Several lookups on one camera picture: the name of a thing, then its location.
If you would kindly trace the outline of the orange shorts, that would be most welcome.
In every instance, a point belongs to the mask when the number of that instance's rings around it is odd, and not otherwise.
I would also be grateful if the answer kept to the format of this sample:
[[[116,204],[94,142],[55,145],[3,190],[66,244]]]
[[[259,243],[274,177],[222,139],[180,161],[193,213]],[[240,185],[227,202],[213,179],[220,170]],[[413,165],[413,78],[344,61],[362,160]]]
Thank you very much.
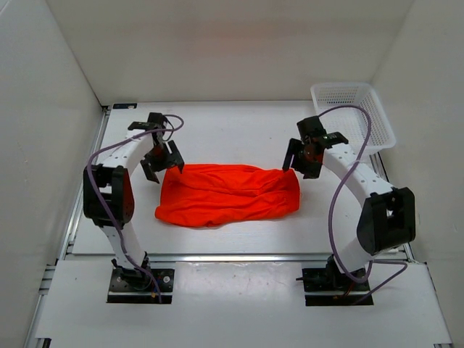
[[[299,206],[300,186],[293,170],[190,164],[165,173],[154,216],[181,227],[216,228],[284,218]]]

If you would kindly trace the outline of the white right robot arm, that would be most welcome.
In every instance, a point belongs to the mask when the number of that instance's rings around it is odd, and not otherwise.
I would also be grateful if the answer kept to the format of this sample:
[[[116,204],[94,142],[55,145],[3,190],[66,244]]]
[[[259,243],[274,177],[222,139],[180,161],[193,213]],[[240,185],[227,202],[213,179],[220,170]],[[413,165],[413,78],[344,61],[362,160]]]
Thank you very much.
[[[315,138],[310,143],[292,138],[283,170],[293,169],[304,178],[316,179],[323,167],[340,179],[329,204],[328,231],[334,262],[327,269],[326,283],[341,290],[352,280],[352,272],[373,261],[377,254],[407,244],[416,237],[415,195],[407,187],[397,188],[362,163],[340,133]],[[335,245],[333,216],[343,188],[356,198],[361,213],[355,237],[342,249]]]

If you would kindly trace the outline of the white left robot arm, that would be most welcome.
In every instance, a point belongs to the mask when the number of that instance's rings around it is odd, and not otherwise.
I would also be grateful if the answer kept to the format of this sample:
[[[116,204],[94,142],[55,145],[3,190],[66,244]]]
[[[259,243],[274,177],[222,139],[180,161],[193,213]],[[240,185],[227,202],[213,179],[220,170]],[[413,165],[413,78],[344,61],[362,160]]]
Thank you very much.
[[[107,158],[88,163],[83,170],[83,212],[109,240],[115,267],[127,274],[134,289],[144,290],[152,282],[152,272],[131,222],[135,211],[131,175],[140,165],[148,181],[159,183],[158,172],[182,170],[184,161],[173,140],[154,140],[148,133],[107,146],[92,157],[105,152]]]

